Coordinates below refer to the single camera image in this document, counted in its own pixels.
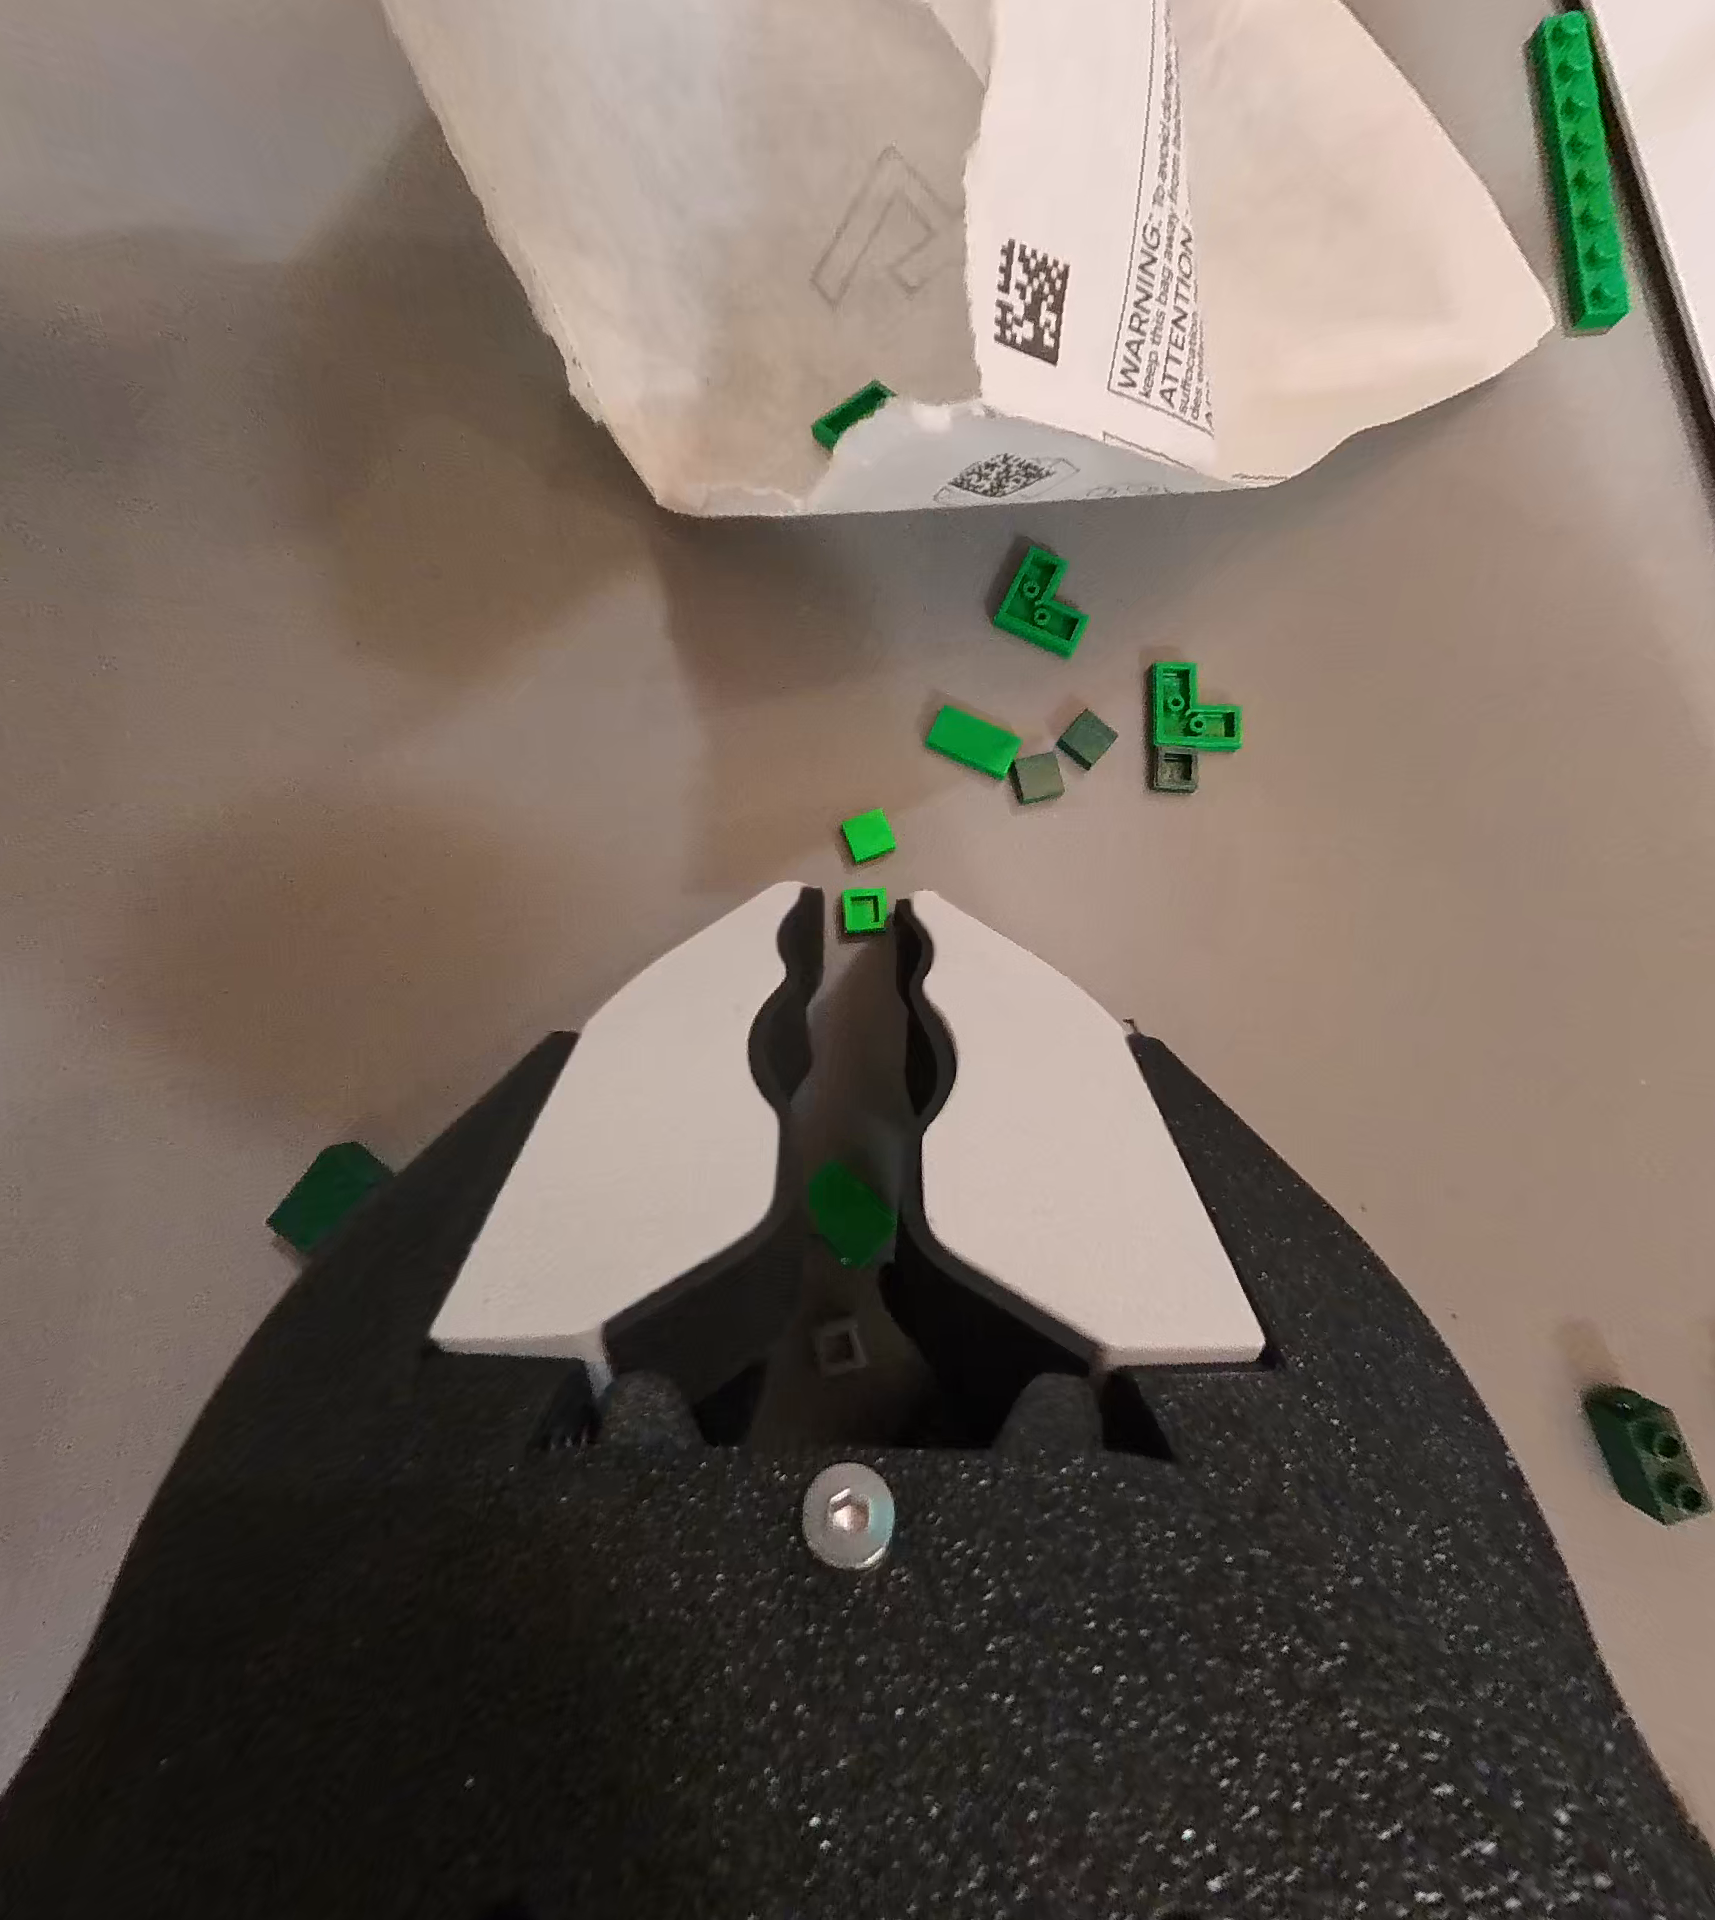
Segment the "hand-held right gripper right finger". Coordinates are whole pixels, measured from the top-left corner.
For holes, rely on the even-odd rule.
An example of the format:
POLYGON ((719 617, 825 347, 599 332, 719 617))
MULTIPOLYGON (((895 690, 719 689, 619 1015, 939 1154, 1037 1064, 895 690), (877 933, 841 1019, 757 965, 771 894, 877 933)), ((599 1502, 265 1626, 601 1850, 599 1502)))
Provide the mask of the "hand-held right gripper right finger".
POLYGON ((891 1318, 941 1425, 987 1444, 1041 1379, 1147 1444, 1135 1370, 1245 1370, 1265 1330, 1139 1036, 1009 936, 919 891, 895 915, 913 1143, 891 1318))

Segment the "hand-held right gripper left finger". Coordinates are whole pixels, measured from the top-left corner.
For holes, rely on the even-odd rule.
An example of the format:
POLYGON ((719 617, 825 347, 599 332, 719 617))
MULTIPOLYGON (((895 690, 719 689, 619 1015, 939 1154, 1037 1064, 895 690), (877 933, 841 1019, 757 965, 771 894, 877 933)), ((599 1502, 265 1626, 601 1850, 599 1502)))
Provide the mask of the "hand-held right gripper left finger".
POLYGON ((777 883, 665 953, 573 1036, 429 1328, 443 1357, 669 1380, 749 1437, 801 1297, 789 1184, 813 1066, 823 892, 777 883))

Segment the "green L-shaped plate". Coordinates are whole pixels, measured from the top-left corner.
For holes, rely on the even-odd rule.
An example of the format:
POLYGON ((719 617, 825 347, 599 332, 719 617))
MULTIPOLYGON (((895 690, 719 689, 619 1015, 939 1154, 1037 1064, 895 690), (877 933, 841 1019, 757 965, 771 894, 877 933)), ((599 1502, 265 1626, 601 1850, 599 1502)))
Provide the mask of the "green L-shaped plate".
POLYGON ((1083 638, 1087 614, 1061 599, 1063 558, 1029 542, 991 613, 991 625, 1037 651, 1069 661, 1083 638))
POLYGON ((1241 709, 1209 702, 1199 690, 1195 663, 1157 661, 1149 668, 1147 715, 1151 745, 1187 755, 1233 755, 1243 745, 1241 709))

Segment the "white paper bag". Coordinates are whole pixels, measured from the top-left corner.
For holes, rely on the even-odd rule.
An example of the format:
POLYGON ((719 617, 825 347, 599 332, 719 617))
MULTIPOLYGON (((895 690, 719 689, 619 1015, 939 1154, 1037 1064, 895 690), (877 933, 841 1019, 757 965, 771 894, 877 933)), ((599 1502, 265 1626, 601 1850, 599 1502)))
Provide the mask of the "white paper bag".
POLYGON ((573 397, 681 517, 1265 489, 1552 325, 1347 4, 385 14, 573 397))

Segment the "grey desk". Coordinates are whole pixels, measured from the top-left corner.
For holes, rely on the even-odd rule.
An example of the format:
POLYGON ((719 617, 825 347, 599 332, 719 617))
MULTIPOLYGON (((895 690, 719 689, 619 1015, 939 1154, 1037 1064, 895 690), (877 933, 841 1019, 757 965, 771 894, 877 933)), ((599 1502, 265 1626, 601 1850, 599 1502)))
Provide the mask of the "grey desk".
POLYGON ((693 523, 377 4, 0 4, 0 1795, 309 1157, 833 894, 869 807, 893 896, 1159 1036, 1445 1333, 1715 1848, 1715 469, 1656 288, 1257 497, 693 523), (991 625, 1033 542, 1067 661, 991 625), (1243 715, 1187 796, 1157 661, 1243 715), (1594 1385, 1708 1515, 1618 1499, 1594 1385))

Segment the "green rectangular tile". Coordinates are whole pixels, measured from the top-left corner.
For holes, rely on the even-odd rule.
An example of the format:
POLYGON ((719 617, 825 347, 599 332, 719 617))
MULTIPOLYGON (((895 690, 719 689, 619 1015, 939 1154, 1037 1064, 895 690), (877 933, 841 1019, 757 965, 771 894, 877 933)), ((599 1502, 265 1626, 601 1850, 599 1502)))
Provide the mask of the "green rectangular tile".
POLYGON ((1003 783, 1021 752, 1021 735, 967 709, 941 705, 927 724, 923 746, 973 774, 1003 783))
POLYGON ((805 1209, 815 1236, 843 1268, 873 1267, 893 1247, 895 1211, 841 1160, 813 1170, 805 1209))

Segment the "dark green brick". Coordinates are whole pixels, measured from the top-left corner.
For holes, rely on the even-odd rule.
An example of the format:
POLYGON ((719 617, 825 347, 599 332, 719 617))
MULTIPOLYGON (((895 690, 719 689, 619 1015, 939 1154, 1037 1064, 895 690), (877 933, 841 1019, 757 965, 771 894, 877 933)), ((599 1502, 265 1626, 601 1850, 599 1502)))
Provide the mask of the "dark green brick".
POLYGON ((1668 1409, 1618 1385, 1582 1397, 1588 1435, 1618 1499, 1656 1525, 1706 1517, 1712 1502, 1668 1409))
POLYGON ((391 1169, 371 1149, 333 1143, 267 1215, 267 1233, 295 1254, 309 1257, 389 1180, 391 1169))

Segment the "long green brick plate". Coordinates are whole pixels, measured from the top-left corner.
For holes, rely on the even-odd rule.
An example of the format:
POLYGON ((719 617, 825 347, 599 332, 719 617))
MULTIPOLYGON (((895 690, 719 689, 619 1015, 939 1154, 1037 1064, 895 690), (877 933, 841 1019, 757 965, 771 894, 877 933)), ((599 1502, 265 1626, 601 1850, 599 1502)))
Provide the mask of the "long green brick plate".
POLYGON ((1602 89, 1588 19, 1546 12, 1526 45, 1548 207, 1560 250, 1566 325, 1600 335, 1630 309, 1602 89))

